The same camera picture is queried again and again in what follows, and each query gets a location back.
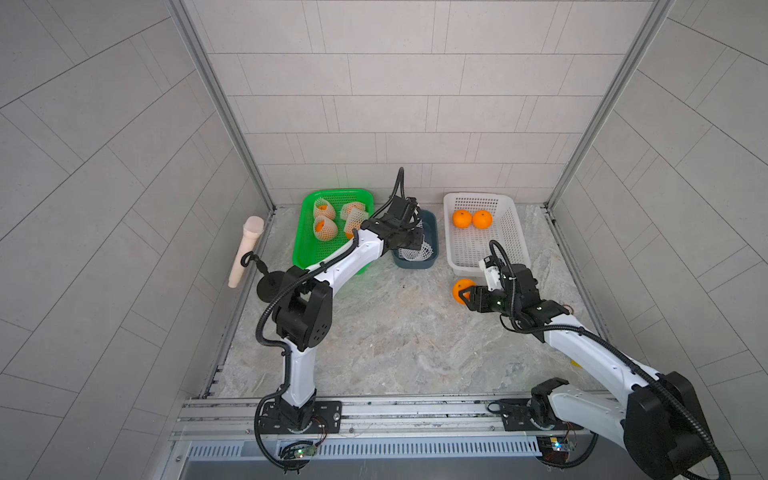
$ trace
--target marble floor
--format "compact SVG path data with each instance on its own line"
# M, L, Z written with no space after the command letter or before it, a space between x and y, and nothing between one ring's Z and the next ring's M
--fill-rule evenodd
M585 390L603 389L557 350L533 336L503 330L498 315L458 305L451 297L459 277L445 258L442 205L422 208L437 217L439 258L430 269L404 270L387 253L336 294L333 325L318 347L318 395L524 392L553 376ZM518 215L541 298L573 306L594 329L544 210L519 205ZM263 255L271 270L291 266L298 219L298 207L277 210ZM257 281L211 389L216 397L260 397L274 392L282 379L280 350L261 346L254 337L265 307L256 295ZM277 338L272 320L264 335Z

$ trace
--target wall tile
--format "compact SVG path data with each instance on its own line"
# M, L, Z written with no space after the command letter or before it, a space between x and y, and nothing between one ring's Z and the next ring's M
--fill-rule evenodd
M598 209L595 208L592 200L584 191L579 182L571 179L568 186L563 191L563 202L568 207L568 212L576 223L579 231L584 233L592 221L598 216Z
M139 478L156 441L157 435L121 430L98 478L104 480Z
M768 65L741 55L697 109L757 157L768 161Z
M435 18L432 27L432 53L445 53L445 38L448 36L448 15L451 2L435 2Z
M60 422L57 417L0 407L3 476L27 478Z
M406 170L406 185L422 185L422 166L419 164L347 165L346 177L350 188L388 187L392 193L392 184L400 167Z
M563 171L557 164L514 164L507 178L507 187L554 187Z
M123 41L22 100L76 154L89 158L160 93L136 49Z
M661 311L659 310L659 307L652 306L648 310L642 312L640 315L635 317L634 319L630 320L629 327L632 329L632 331L635 334L638 334L648 328L651 325L655 325L656 322L660 321L662 319Z
M571 7L573 2L558 2L558 7L554 11L554 17L547 30L547 39L544 42L544 47L541 49L541 53L552 54L558 46L560 41L560 35L563 33L563 27L568 20L568 15L571 13Z
M429 186L495 187L501 169L502 166L499 164L439 165L432 169L432 179Z
M3 2L0 18L0 105L5 105L73 63L21 0Z
M633 358L644 357L645 354L640 348L640 344L637 343L624 314L621 313L611 289L605 283L605 279L594 260L581 269L581 275L584 277L587 289L603 316L613 344Z
M237 304L237 297L242 290L242 283L237 289L229 287L222 289L221 295L208 317L205 330L203 330L203 335L194 351L187 373L184 375L184 381L181 383L183 390L197 394L202 393L205 388L208 375L215 368L214 361L216 361L217 348L223 341L223 335Z
M713 266L704 275L699 276L699 284L710 292L728 280L762 262L760 255L749 245Z
M483 134L475 162L543 164L557 134Z
M741 450L739 439L691 365L667 322L661 320L638 333L637 341L647 355L648 365L664 373L678 372L693 384L717 448L723 452Z
M216 165L221 165L232 150L232 140L224 128L221 117L218 114L211 115L197 132L203 138L210 154L213 155Z
M145 319L133 310L128 312L121 326L134 335L140 336L141 338L147 340L149 343L157 346L163 346L165 337L168 334L168 332Z
M108 149L72 174L0 242L0 318L34 329L142 190Z
M1 115L0 157L1 237L69 175Z
M467 55L463 95L556 95L571 55Z
M160 68L171 85L175 85L194 70L194 63L181 35L170 18L141 32Z
M248 133L328 131L323 101L320 97L236 97L236 99Z
M587 245L624 318L632 320L654 305L654 299L606 225L598 228Z
M159 258L118 225L6 372L80 391Z
M136 48L136 52L139 54L139 57L141 57L141 61L147 66L147 70L149 70L150 75L152 75L154 82L160 90L162 92L170 90L171 84L168 81L168 78L165 76L165 73L163 73L163 69L160 68L160 64L157 63L157 59L152 54L152 50L149 49L149 46L144 40L144 37L141 36L141 33L137 33L133 37L130 37L128 41L134 48Z
M526 131L580 134L599 103L600 97L539 97Z
M765 372L753 373L728 382L711 386L712 396L723 409L728 422L733 425L744 448L750 454L762 475L768 472L768 462L760 441L755 437L756 429L766 425L766 406L760 396L768 392L768 376Z
M241 54L254 95L349 95L346 55Z
M651 2L574 2L557 53L616 53L628 49Z
M387 162L460 164L468 145L469 134L386 134Z
M141 218L141 216L136 213L136 210L131 208L128 213L125 214L125 217L123 217L123 223L125 223L126 227L133 230L135 234L141 237L143 241L147 242L154 251L158 252L160 255L163 254L165 248L168 246L168 242L165 241L165 239L152 228L145 219Z
M708 121L641 72L632 76L615 109L672 166L710 127Z
M643 230L643 233L624 249L624 255L626 255L629 260L632 260L635 255L643 251L643 249L659 235L660 232L659 229L656 228L656 225L648 225L648 227Z
M718 81L725 75L731 65L736 61L741 53L733 50L731 47L726 47L720 57L712 65L712 67L704 75L698 85L685 99L685 103L691 108L699 108L704 98L710 94Z
M650 148L616 111L608 116L593 146L622 181Z
M650 225L648 215L607 164L586 188L621 248L627 248Z
M168 17L165 5L151 0L51 0L49 3L91 56Z
M238 54L219 53L208 54L210 63L214 66L216 78L219 79L224 94L227 95L252 95L245 71L240 64Z
M591 260L592 253L589 251L589 248L587 248L584 238L581 237L581 232L578 231L576 223L574 223L574 220L571 217L571 213L568 212L568 208L563 202L558 202L554 206L553 213L554 218L558 221L560 230L568 242L568 249L574 257L576 267L579 270L584 268L589 260Z
M165 339L134 407L167 415L214 304L194 287L190 289Z
M355 95L457 95L463 66L463 55L349 55Z
M181 82L115 135L108 146L148 187L204 121L192 90Z
M710 386L715 383L759 372L762 368L757 360L755 360L755 357L752 356L752 353L746 351L710 363L700 367L698 370L701 379Z
M224 222L247 177L243 161L232 150L197 199L216 225L221 226Z
M694 366L746 349L661 235L631 262Z
M0 368L5 369L30 335L29 330L0 320Z
M273 188L339 188L336 169L329 165L265 165L264 172Z
M25 4L32 10L35 17L43 24L45 30L51 34L61 50L67 54L73 64L78 64L81 61L88 59L88 54L80 46L77 39L72 35L61 21L56 11L51 7L51 4L47 0L25 0Z
M427 97L335 97L342 132L424 131Z
M40 147L59 167L67 173L74 173L83 160L72 151L67 144L61 141L46 124L40 120L32 110L27 108L21 100L12 102L0 109L0 114L5 116L12 124L24 133L30 140Z
M438 131L513 132L524 97L441 97Z
M374 164L375 134L299 134L308 164Z
M758 263L710 292L720 311L739 333L760 365L768 365L766 323L761 300L765 296L768 265Z
M694 276L744 247L744 240L664 161L648 168L632 194Z
M296 163L286 134L245 134L245 139L257 164Z
M210 175L200 152L188 141L141 195L134 210L170 242Z
M0 375L0 389L3 391L0 406L57 417L66 415L78 396L75 392L8 375Z
M725 46L712 38L665 22L640 63L640 70L675 97L685 100Z
M187 215L165 254L144 285L132 310L170 330L214 238L193 215Z
M554 2L453 2L445 53L539 53Z
M602 96L623 59L623 55L574 55L558 94Z
M706 6L695 18L695 22L692 22L694 30L743 51L763 63L768 62L768 48L765 43L768 5L760 0L701 3Z
M94 478L147 377L158 348L119 329L30 478Z
M430 53L433 2L318 3L329 53Z
M131 409L131 413L128 414L128 418L125 419L123 429L132 430L134 432L149 433L152 435L160 435L160 432L163 430L165 421L165 415L145 412L144 410Z
M194 0L216 53L311 53L301 2Z

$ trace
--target black wire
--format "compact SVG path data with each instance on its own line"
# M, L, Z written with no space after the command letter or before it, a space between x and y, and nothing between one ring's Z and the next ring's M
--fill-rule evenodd
M598 444L599 438L600 436L597 433L592 432L592 440L589 442L589 445L587 445L587 449L584 450L584 453L582 453L579 456L579 458L576 458L573 462L564 462L564 463L550 462L549 460L544 460L542 457L536 457L536 459L548 467L555 467L555 468L578 467L579 465L587 461L587 458L589 458L589 455L592 455L592 452L594 451L594 447Z
M269 305L266 306L264 311L261 314L261 317L259 318L259 322L256 324L256 341L264 346L277 346L283 349L283 354L285 356L285 373L283 376L283 384L280 385L280 387L277 389L275 393L270 393L269 395L265 395L262 397L262 399L259 401L258 406L256 407L256 412L253 414L253 436L256 437L256 443L259 446L259 450L261 451L262 455L264 455L264 458L270 461L273 465L282 468L284 471L298 471L302 469L304 466L306 466L306 463L299 464L299 465L286 465L282 463L277 458L274 458L269 451L267 451L266 447L264 446L264 442L261 439L261 431L259 430L259 417L261 417L261 412L263 410L264 405L266 402L268 402L271 399L276 399L282 394L284 394L288 387L290 386L290 346L288 346L287 343L281 341L281 340L270 340L264 338L264 326L266 325L267 319L270 318L270 314L275 310L275 307L277 306L278 302L281 301L286 295L289 293L292 293L299 285L306 282L308 279L313 278L318 273L321 273L325 270L328 270L331 266L337 264L338 262L344 260L347 258L359 245L360 238L357 229L352 230L353 238L352 238L352 245L349 246L347 250L345 250L341 255L332 258L328 262L320 263L320 266L316 268L315 270L311 272L304 273L302 276L300 276L298 279L293 281L289 286L284 288L282 291L280 291L270 302Z
M495 242L495 245L499 248L499 251L502 252L502 256L505 258L505 261L509 264L504 248L500 244L498 244L498 242ZM717 474L718 474L717 480L730 480L730 472L728 471L728 465L726 465L725 459L720 454L720 450L718 450L717 447L715 446L715 442L714 440L712 440L712 435L710 435L710 433L701 425L701 423L699 423L699 421L696 420L696 417L694 417L694 415L691 412L689 412L688 409L686 409L682 403L680 403L680 401L677 399L677 397L674 396L672 392L667 390L651 374L643 370L638 364L632 361L632 359L624 355L624 353L621 350L611 345L609 342L602 339L598 335L585 329L583 326L550 324L550 325L538 326L538 327L529 328L529 329L521 329L515 324L514 319L512 319L511 324L513 329L512 331L514 331L515 333L529 334L529 333L551 332L553 330L566 330L570 332L576 332L579 335L586 336L593 342L597 343L599 346L602 346L607 351L613 353L614 356L619 358L621 362L623 362L626 366L630 368L630 371L632 373L634 373L637 376L640 376L640 378L645 380L648 383L648 386L650 387L650 389L656 392L666 402L667 405L672 407L672 409L674 409L677 413L683 416L687 424L693 429L696 435L698 435L698 437L701 439L701 442L704 444L704 446L707 447L707 450L709 450L710 454L712 455L712 459L714 460L715 466L717 467ZM502 321L502 326L505 329L509 330L509 328L507 328L507 326L504 325L503 321ZM570 465L571 463L575 463L575 462L569 462L568 464L562 464L562 465ZM690 478L691 480L706 480L704 477L701 477L699 475L696 475L695 473L691 473L688 471L682 472L682 476L685 478Z

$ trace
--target metal frame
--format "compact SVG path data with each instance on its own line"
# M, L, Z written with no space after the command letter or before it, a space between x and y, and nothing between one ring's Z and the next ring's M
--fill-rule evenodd
M245 141L243 133L237 126L237 120L232 112L232 107L230 106L229 101L227 101L227 96L224 94L221 84L214 72L214 68L208 60L203 44L200 42L200 39L195 32L194 25L192 25L192 20L187 11L187 6L184 4L183 0L166 1L168 3L170 16L173 18L179 33L181 33L181 38L184 40L184 44L186 44L187 50L190 52L190 56L197 67L197 71L200 73L200 77L203 79L203 84L210 92L211 99L214 101L214 105L221 115L224 128L227 129L227 133L230 135L237 153L240 155L240 158L243 159L250 177L253 178L253 182L256 184L256 189L264 199L264 202L266 202L266 206L270 211L274 211L275 203L272 201L270 192L267 190L261 174L259 174L256 167L256 161L253 159L253 154L248 148L248 143Z
M592 115L592 119L590 120L587 129L584 131L584 134L581 135L581 139L579 140L571 159L565 165L565 169L560 176L558 184L555 185L552 194L545 202L545 206L550 211L562 198L565 186L575 175L576 169L587 155L589 147L592 146L594 139L598 136L598 133L600 133L600 129L603 127L603 124L605 124L614 105L616 105L616 102L621 96L621 92L626 88L629 79L643 59L643 55L645 55L648 46L654 40L661 24L667 18L667 12L672 7L673 3L674 0L656 0L650 7L650 11L648 11L640 30L637 32L637 35L632 41L632 45L624 56L624 60L621 62L613 81L611 81L608 90L600 100L598 109Z

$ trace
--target gray tile wall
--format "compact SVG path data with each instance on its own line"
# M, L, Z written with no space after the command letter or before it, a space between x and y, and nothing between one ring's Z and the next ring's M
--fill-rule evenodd
M0 476L146 478L265 203L162 0L0 2L0 72Z
M278 204L545 201L651 2L185 0Z
M678 0L554 209L613 341L694 384L734 478L768 476L766 24Z

